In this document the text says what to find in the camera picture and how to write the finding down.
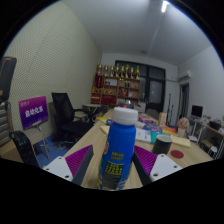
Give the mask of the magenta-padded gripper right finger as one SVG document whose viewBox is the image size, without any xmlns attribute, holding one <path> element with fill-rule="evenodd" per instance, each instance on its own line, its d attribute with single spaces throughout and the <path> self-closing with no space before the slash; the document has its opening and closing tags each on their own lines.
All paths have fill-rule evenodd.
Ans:
<svg viewBox="0 0 224 224">
<path fill-rule="evenodd" d="M 155 155 L 139 146 L 134 147 L 132 160 L 143 186 L 181 170 L 167 155 Z"/>
</svg>

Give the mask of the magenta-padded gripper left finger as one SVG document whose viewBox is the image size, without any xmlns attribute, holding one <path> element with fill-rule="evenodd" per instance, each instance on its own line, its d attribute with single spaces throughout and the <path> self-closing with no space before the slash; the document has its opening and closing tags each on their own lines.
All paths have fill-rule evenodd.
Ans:
<svg viewBox="0 0 224 224">
<path fill-rule="evenodd" d="M 93 156 L 93 146 L 86 146 L 67 157 L 58 156 L 44 170 L 76 185 L 81 185 Z"/>
</svg>

